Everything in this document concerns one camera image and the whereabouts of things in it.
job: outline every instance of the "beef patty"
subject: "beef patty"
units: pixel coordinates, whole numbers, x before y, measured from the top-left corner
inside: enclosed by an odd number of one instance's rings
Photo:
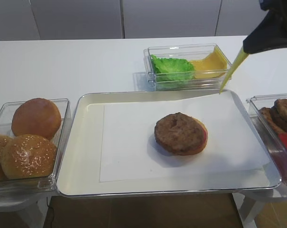
[[[156,123],[155,138],[159,145],[174,155],[190,155],[204,149],[207,130],[194,118],[176,113]]]
[[[270,110],[271,117],[273,119],[273,122],[280,127],[282,130],[287,132],[287,121],[285,121],[281,116],[279,115],[277,109],[275,107],[272,107]]]
[[[287,121],[287,99],[278,99],[274,106],[282,119]]]
[[[274,122],[270,114],[271,109],[263,107],[260,109],[260,113],[263,115],[263,117],[266,119],[270,127],[273,129],[273,131],[276,134],[286,133],[284,130],[282,130],[280,127],[278,127]]]

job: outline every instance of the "silver metal tray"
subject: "silver metal tray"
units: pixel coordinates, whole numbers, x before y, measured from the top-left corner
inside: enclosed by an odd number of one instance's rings
[[[113,197],[210,191],[238,192],[271,189],[278,186],[281,182],[281,176],[263,144],[260,144],[262,149],[258,152],[265,153],[269,157],[269,162],[258,169],[162,178],[100,181],[105,106],[125,103],[172,102],[214,95],[218,92],[218,90],[184,90],[84,95],[79,99],[75,112],[73,126],[58,175],[58,191],[67,197]],[[238,96],[234,92],[226,92],[231,93],[232,102],[238,108],[258,142],[262,143]],[[117,154],[128,153],[126,148],[116,148]]]

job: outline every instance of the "table leg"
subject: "table leg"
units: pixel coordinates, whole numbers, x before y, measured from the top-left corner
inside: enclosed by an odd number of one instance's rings
[[[244,228],[256,228],[255,217],[261,212],[265,203],[245,197],[240,193],[233,193],[239,216]]]
[[[46,199],[50,201],[50,197],[45,197],[38,202],[17,211],[21,219],[28,225],[28,228],[43,228],[48,209]]]

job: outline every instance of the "wooden floor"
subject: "wooden floor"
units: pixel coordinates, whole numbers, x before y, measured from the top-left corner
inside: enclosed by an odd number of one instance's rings
[[[51,207],[54,211],[48,210],[44,228],[242,227],[231,194],[116,199],[52,197]],[[287,203],[267,204],[256,223],[258,228],[287,228]],[[0,213],[0,228],[27,226],[11,212]]]

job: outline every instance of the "lettuce leaf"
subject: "lettuce leaf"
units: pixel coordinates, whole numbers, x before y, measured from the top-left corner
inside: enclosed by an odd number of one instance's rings
[[[157,76],[157,82],[193,79],[195,68],[186,59],[151,57],[155,73],[161,74]]]

